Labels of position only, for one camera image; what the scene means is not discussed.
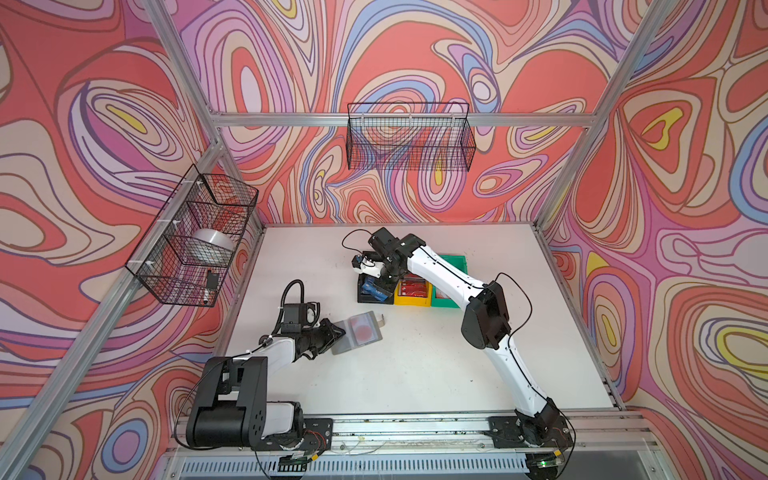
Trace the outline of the blue card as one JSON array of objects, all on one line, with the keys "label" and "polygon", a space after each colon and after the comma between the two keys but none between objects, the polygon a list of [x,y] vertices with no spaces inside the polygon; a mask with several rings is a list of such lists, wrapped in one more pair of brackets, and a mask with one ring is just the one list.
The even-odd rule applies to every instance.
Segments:
[{"label": "blue card", "polygon": [[363,303],[386,303],[390,295],[386,291],[375,288],[370,283],[364,282],[360,286],[360,301]]}]

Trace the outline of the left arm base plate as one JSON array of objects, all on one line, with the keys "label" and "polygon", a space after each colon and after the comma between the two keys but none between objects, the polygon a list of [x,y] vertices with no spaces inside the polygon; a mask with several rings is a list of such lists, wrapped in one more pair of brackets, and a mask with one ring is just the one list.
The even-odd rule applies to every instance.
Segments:
[{"label": "left arm base plate", "polygon": [[257,451],[323,453],[332,446],[334,420],[330,417],[316,417],[305,420],[299,429],[265,437],[256,447]]}]

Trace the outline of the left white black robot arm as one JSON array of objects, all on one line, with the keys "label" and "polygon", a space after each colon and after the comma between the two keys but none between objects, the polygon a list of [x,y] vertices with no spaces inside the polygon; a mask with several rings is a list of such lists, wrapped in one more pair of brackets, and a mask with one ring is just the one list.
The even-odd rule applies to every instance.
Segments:
[{"label": "left white black robot arm", "polygon": [[299,402],[268,399],[268,380],[301,359],[316,359],[345,336],[344,328],[324,318],[264,335],[254,350],[243,354],[211,358],[196,384],[179,445],[195,451],[238,447],[324,452],[328,440],[306,426]]}]

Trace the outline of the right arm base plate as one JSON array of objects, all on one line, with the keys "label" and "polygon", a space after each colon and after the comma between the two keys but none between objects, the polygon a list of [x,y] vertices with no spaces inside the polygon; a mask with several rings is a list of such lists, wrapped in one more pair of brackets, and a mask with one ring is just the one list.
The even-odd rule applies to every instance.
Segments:
[{"label": "right arm base plate", "polygon": [[550,420],[536,420],[518,416],[491,416],[488,429],[483,434],[489,437],[495,448],[544,448],[567,449],[574,445],[573,429],[562,415]]}]

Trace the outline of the grey card holder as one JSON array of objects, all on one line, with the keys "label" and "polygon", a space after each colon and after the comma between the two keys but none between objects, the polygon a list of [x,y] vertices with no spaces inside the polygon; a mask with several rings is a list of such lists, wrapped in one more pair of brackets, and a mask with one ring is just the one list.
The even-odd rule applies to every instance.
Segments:
[{"label": "grey card holder", "polygon": [[373,311],[368,311],[343,321],[334,322],[346,330],[346,335],[336,343],[344,344],[345,353],[347,353],[382,340],[381,320],[381,316],[377,316]]}]

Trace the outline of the red card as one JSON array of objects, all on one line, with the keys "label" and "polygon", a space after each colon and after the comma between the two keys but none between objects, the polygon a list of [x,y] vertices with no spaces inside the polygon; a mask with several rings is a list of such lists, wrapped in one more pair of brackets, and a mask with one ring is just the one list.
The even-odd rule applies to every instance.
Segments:
[{"label": "red card", "polygon": [[399,295],[408,298],[427,298],[429,296],[428,283],[417,277],[407,277],[399,283]]}]

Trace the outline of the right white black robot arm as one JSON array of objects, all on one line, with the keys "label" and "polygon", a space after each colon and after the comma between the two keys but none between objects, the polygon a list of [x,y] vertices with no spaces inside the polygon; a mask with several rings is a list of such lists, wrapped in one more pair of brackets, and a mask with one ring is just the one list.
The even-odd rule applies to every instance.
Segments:
[{"label": "right white black robot arm", "polygon": [[554,400],[544,394],[514,342],[503,287],[483,282],[451,265],[414,234],[402,238],[382,227],[369,234],[372,253],[358,252],[353,270],[365,277],[365,292],[377,298],[394,295],[409,274],[437,287],[463,310],[460,332],[473,348],[483,351],[512,394],[519,435],[530,446],[550,440],[575,444],[574,428]]}]

